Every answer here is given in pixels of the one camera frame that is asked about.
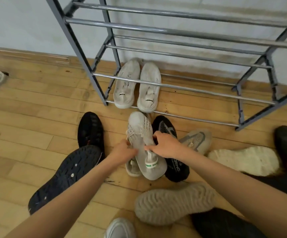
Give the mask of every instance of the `metal shoe rack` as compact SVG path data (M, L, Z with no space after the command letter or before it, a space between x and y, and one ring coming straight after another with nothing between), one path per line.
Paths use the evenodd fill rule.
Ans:
M182 117L182 116L158 112L158 111L155 111L155 113L189 119L189 120L195 120L195 121L203 121L203 122L209 122L209 123L234 126L235 130L239 131L245 128L246 126L252 124L256 120L270 114L274 110L287 104L287 94L285 96L281 96L279 92L275 68L274 68L272 58L271 58L272 53L278 47L287 48L287 42L284 42L287 39L287 22L242 19L242 18L235 18L235 17L228 17L228 16L204 15L204 14L197 14L197 13L153 10L153 9L132 8L132 7L130 8L130 7L109 6L106 4L106 0L99 0L99 3L100 3L99 5L91 4L91 3L84 3L85 0L72 0L64 9L62 9L58 0L46 0L46 1L49 4L54 16L56 17L67 39L69 40L72 48L74 49L74 52L76 53L79 61L82 63L83 68L85 69L94 89L98 93L104 105L108 105L109 103L114 103L113 101L108 100L108 95L114 84L115 79L126 80L126 81L131 81L131 82L136 82L136 83L144 83L144 84L149 84L149 85L156 85L160 87L176 88L180 90L192 91L192 92L203 93L203 94L235 98L237 99L237 103L238 103L239 124L223 123L223 122L216 122L216 121L211 121L211 120L202 120L202 119L197 119L197 118L188 118L188 117ZM89 8L89 9L102 10L104 21L94 21L94 20L84 20L84 19L73 18L73 14L78 8ZM110 22L109 11L128 12L128 13L147 14L147 15L159 15L159 16L169 16L169 17L181 17L181 18L201 19L201 20L221 21L221 22L232 22L232 23L268 26L268 27L279 27L279 28L284 28L284 31L281 33L280 36L278 36L278 38L275 41L272 41L272 40L264 40L264 39L256 39L256 38L246 38L246 37L219 35L219 34L208 34L208 33L201 33L201 32L195 32L195 31L183 31L183 30L168 29L168 28L146 27L146 26L138 26L138 25L130 25L130 24L112 23ZM108 36L106 40L104 41L104 43L102 44L101 48L99 49L99 52L95 57L94 63L91 66L88 63L86 56L81 46L79 45L79 42L71 28L71 25L70 25L71 23L107 28ZM266 49L265 52L257 52L257 51L247 51L247 50L240 50L240 49L234 49L234 48L191 44L191 43L185 43L185 42L114 35L113 28L138 31L138 32L148 32L148 33L157 33L157 34L165 34L165 35L218 40L218 41L226 41L226 42L234 42L234 43L254 44L254 45L259 45L259 46L267 46L268 48ZM153 51L153 50L143 50L143 49L138 49L138 48L120 47L120 46L116 46L115 38L174 44L174 45L181 45L181 46L186 46L186 47L199 47L199 48L228 51L228 52L235 52L235 53L252 54L252 55L257 55L258 59L255 63L239 63L239 62L223 61L223 60L218 60L214 58L206 58L206 57L200 57L200 56L190 56L190 55L182 55L182 54L175 54L175 53L168 53L168 52L159 52L159 51ZM102 74L98 74L95 72L98 63L100 62L101 57L107 48L111 48L113 50L115 61L117 64L117 70L113 76L102 75ZM121 68L118 51L117 51L118 49L134 51L134 52L182 57L182 58L189 58L189 59L197 59L197 60L204 60L204 61L210 61L210 62L219 62L219 63L225 63L225 64L240 65L240 66L249 67L249 69L238 80L236 84L202 80L202 79L191 78L191 77L175 76L175 77L189 79L189 80L197 80L197 81L211 82L215 84L229 85L231 86L232 90L236 92L236 95L228 95L228 94L210 92L210 91L200 90L200 89L195 89L195 88L181 87L181 86L176 86L176 85L171 85L171 84L163 84L163 83L160 84L160 83L147 82L147 81L142 81L142 80L131 80L131 79L123 78L123 77L117 77L117 74ZM253 74L253 72L257 70L257 68L263 68L267 70L268 78L270 81L270 86L272 89L272 101L246 98L246 97L241 96L242 85ZM101 76L101 77L112 79L105 93L102 91L100 85L98 84L96 76ZM245 120L244 114L243 114L243 101L244 100L265 103L265 104L268 104L268 106L263 108L260 112L256 113L252 117Z

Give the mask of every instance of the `gray rack frame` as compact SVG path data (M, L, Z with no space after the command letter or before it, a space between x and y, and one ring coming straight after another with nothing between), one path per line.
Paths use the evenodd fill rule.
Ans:
M252 124L253 122L257 121L258 119L270 114L271 112L275 111L276 109L280 108L281 106L287 104L287 94L285 96L281 96L278 89L278 81L275 73L274 64L271 58L272 53L278 48L287 48L287 42L284 42L287 39L287 22L277 22L277 21L268 21L268 20L254 20L254 19L242 19L242 18L234 18L234 17L227 17L227 16L217 16L217 15L204 15L204 14L197 14L197 13L187 13L187 12L176 12L176 11L164 11L164 10L153 10L153 9L143 9L143 8L132 8L132 7L118 7L118 6L109 6L106 4L106 0L99 0L98 4L91 4L91 3L84 3L85 0L71 0L71 2L62 9L58 0L46 0L48 5L50 6L54 16L56 17L60 27L62 28L66 38L70 42L76 56L78 57L79 61L81 62L83 68L88 75L90 82L92 83L95 91L98 93L102 103L104 105L108 105L109 103L114 103L113 101L108 100L109 92L114 84L115 79L120 80L127 80L136 83L144 83L150 85L156 85L160 87L168 87L168 88L176 88L180 90L187 90L192 92L204 93L204 94L211 94L216 96L223 96L229 98L237 99L238 104L238 124L233 123L225 123L225 122L216 122L211 120L202 120L197 118L189 118L189 117L182 117L178 115L173 115L169 113L163 113L155 111L155 113L178 117L188 120L195 120L195 121L202 121L202 122L209 122L215 124L224 124L235 127L236 131L240 131L241 129L245 128L246 126ZM89 9L97 9L102 10L104 22L103 21L92 21L92 20L84 20L84 19L76 19L73 18L74 12L78 8L89 8ZM147 15L160 15L160 16L170 16L170 17L181 17L181 18L190 18L190 19L201 19L201 20L212 20L212 21L221 21L221 22L232 22L232 23L241 23L241 24L250 24L250 25L260 25L260 26L269 26L269 27L280 27L284 28L284 31L281 33L280 36L275 41L272 40L263 40L263 39L256 39L256 38L245 38L245 37L237 37L237 36L228 36L228 35L218 35L218 34L208 34L208 33L201 33L201 32L194 32L194 31L183 31L183 30L176 30L176 29L168 29L168 28L157 28L157 27L146 27L146 26L138 26L138 25L130 25L130 24L120 24L120 23L112 23L109 17L109 11L117 11L117 12L128 12L128 13L137 13L137 14L147 14ZM82 24L82 25L90 25L96 27L106 27L108 36L104 41L103 45L101 46L99 52L97 53L94 63L90 66L87 61L87 58L70 26L71 23L74 24ZM210 39L210 40L220 40L220 41L227 41L227 42L235 42L235 43L247 43L247 44L254 44L260 46L268 46L265 52L256 52L256 51L248 51L248 50L240 50L234 48L225 48L225 47L214 47L214 46L207 46L207 45L199 45L199 44L190 44L185 42L174 42L174 41L167 41L167 40L156 40L156 39L149 39L149 38L139 38L139 37L131 37L131 36L122 36L122 35L114 35L113 28L116 29L123 29L123 30L133 30L133 31L140 31L140 32L149 32L149 33L158 33L158 34L166 34L166 35L174 35L174 36L184 36L184 37L195 37L201 39ZM213 49L213 50L220 50L220 51L228 51L228 52L236 52L236 53L245 53L245 54L254 54L258 55L259 58L255 63L238 63L238 62L228 62L217 60L213 58L204 58L200 56L190 56L190 55L181 55L175 53L168 53L168 52L159 52L153 50L143 50L138 48L130 48L130 47L120 47L116 46L115 38L122 38L122 39L131 39L131 40L139 40L139 41L149 41L149 42L157 42L157 43L165 43L165 44L174 44L174 45L181 45L187 47L200 47L205 49ZM113 50L114 58L117 64L117 69L113 76L109 75L102 75L95 73L96 67L100 62L102 55L104 54L107 48L111 48ZM248 71L238 80L236 84L224 83L224 82L216 82L216 81L209 81L203 80L193 77L184 77L184 76L175 76L169 74L162 74L165 76L174 76L178 78L184 78L189 80L196 80L196 81L203 81L215 84L222 84L228 85L232 87L232 90L237 93L237 95L228 95L222 93L215 93L206 90L200 90L195 88L187 88L182 86L176 86L171 84L162 84L162 83L154 83L154 82L147 82L142 80L131 80L127 78L118 77L117 74L121 69L120 59L118 56L118 49L119 50L128 50L128 51L135 51L135 52L143 52L143 53L151 53L151 54L158 54L158 55L166 55L166 56L174 56L174 57L183 57L189 59L197 59L197 60L205 60L211 62L220 62L226 64L233 64L233 65L241 65L250 67ZM267 70L268 78L270 81L270 86L272 90L272 101L267 100L259 100L253 98L246 98L242 97L242 85L245 81L253 74L257 68L263 68ZM107 77L111 78L109 87L107 88L106 92L104 93L96 79L96 76ZM260 112L256 113L252 117L248 118L247 120L244 119L243 113L243 101L254 101L254 102L261 102L269 104L267 107L263 108Z

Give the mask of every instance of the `baseboard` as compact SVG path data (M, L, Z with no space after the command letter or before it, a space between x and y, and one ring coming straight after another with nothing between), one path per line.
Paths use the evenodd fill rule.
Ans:
M72 68L82 68L78 58L76 56L63 56L63 55L55 55L55 54L47 54L40 52L30 52L30 51L22 51L15 50L9 48L0 48L0 57L6 59L17 59L17 60L26 60L31 62L40 62L51 65L58 66L66 66ZM88 58L89 63L92 63L94 59ZM98 68L108 69L113 72L116 69L116 63L113 61L101 60L98 64ZM236 83L237 79L235 78L226 78L219 76L211 76L205 74L198 73L189 73L189 72L179 72L175 70L160 70L161 73L178 75L178 76L187 76L187 77L195 77L201 78L205 80L218 81L218 82L226 82L226 83ZM283 94L287 93L287 85L280 84L280 88ZM258 82L258 81L250 81L248 80L244 85L244 89L266 92L270 93L271 88L269 83Z

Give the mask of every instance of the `wall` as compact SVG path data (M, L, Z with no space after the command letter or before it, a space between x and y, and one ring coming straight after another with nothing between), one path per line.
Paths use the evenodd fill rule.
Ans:
M59 0L64 7L70 0ZM99 3L98 0L86 2ZM198 12L217 15L231 15L266 20L287 20L287 0L107 0L108 4L142 7L153 9L166 9L175 11ZM250 26L204 20L191 20L152 15L138 15L130 13L111 12L112 22L138 24L144 26L177 28L182 30L197 30L208 33L228 34L254 38L274 40L281 32L281 28ZM76 18L103 20L99 10L79 9ZM72 25L87 57L95 57L103 40L107 36L105 28ZM228 42L199 40L157 34L145 34L115 30L115 34L130 36L169 39L176 41L200 43L206 45L243 48L249 50L264 50L247 44L234 44ZM153 44L131 40L117 40L117 45L137 47L142 49L167 51L188 55L213 57L239 62L254 62L256 56L232 54L207 49L178 47L167 44ZM74 55L70 44L54 18L45 0L0 0L0 47L20 50L46 52L61 55ZM158 56L152 54L119 51L122 61L132 57L139 57L144 61L153 60L160 68L184 70L206 73L218 76L241 76L246 67L219 64L207 61L188 60L176 57ZM103 56L105 60L114 60L111 50ZM287 84L287 49L278 49L273 55L276 73L281 83ZM268 81L265 70L256 71L251 80Z

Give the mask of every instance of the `person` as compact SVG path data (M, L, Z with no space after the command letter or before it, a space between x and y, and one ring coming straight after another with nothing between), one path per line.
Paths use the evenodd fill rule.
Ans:
M287 237L287 194L200 155L169 134L157 131L154 138L158 145L145 146L146 150L188 165L266 236ZM121 140L106 159L19 224L6 238L64 237L106 177L137 154L138 150L128 145L128 141ZM127 220L116 219L105 237L134 238L134 228Z

